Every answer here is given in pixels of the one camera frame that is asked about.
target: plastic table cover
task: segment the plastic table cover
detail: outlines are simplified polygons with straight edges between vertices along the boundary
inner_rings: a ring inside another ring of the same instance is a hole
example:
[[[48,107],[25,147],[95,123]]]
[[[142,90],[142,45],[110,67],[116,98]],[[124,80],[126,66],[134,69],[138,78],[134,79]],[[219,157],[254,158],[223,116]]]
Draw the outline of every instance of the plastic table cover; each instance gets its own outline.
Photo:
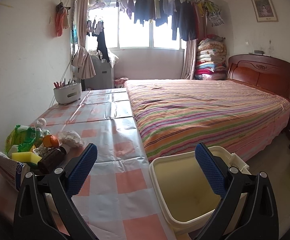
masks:
[[[83,92],[80,100],[54,105],[42,116],[52,134],[76,131],[98,148],[97,161],[72,201],[100,239],[174,240],[149,175],[143,143],[126,90]],[[72,149],[66,162],[82,149]],[[17,192],[0,175],[0,213],[13,222]],[[59,216],[58,228],[66,232]]]

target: stacked blankets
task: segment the stacked blankets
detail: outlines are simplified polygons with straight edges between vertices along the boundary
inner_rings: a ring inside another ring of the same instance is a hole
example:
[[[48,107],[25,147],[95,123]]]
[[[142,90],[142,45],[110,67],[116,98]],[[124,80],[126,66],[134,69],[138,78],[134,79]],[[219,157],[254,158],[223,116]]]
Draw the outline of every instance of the stacked blankets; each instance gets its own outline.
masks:
[[[195,78],[198,80],[226,80],[226,47],[223,39],[213,35],[197,47]]]

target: plastic bucket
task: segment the plastic bucket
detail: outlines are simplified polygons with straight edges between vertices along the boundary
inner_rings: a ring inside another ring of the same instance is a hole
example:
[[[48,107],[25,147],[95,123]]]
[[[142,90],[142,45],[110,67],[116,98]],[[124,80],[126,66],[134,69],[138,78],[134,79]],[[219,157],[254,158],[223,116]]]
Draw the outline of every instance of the plastic bucket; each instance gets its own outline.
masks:
[[[250,174],[249,166],[235,153],[230,154],[219,146],[209,150],[229,167],[235,166],[242,173]],[[181,235],[202,228],[217,207],[220,196],[210,187],[195,152],[157,158],[150,164],[149,173],[162,213],[174,233]],[[246,195],[241,195],[226,234],[235,229]]]

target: white cloth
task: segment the white cloth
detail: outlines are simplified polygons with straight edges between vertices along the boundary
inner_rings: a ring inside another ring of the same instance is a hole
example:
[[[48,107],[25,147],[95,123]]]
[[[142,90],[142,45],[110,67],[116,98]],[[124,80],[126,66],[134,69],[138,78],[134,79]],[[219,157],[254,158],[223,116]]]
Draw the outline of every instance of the white cloth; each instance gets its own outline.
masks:
[[[96,29],[95,29],[94,33],[96,35],[99,35],[101,31],[103,31],[103,22],[99,21],[97,26],[96,26]]]
[[[155,17],[157,19],[160,19],[161,18],[161,12],[160,12],[160,9],[159,9],[159,1],[158,0],[154,0],[154,4],[155,4]]]
[[[98,51],[97,49],[90,49],[88,51],[88,53],[91,56],[97,57],[98,59]],[[109,49],[107,49],[107,53],[108,53],[108,58],[109,58],[109,63],[111,67],[114,67],[115,63],[118,61],[118,56],[116,56],[114,53],[112,53]]]
[[[125,12],[125,9],[128,8],[127,0],[118,0],[119,1],[119,11]]]
[[[176,12],[175,0],[163,0],[163,10],[167,16],[173,15]]]
[[[200,61],[220,61],[220,62],[224,62],[226,60],[226,57],[221,57],[221,56],[208,57],[208,56],[209,56],[208,54],[205,54],[205,55],[199,55],[196,58],[199,59]]]

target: orange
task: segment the orange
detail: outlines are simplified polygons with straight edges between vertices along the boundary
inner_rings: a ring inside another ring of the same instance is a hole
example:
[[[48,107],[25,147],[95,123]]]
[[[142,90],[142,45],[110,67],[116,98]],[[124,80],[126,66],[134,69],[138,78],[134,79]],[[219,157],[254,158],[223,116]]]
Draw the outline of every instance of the orange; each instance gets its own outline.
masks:
[[[60,142],[54,135],[47,135],[43,138],[43,145],[48,148],[57,148],[60,146]]]

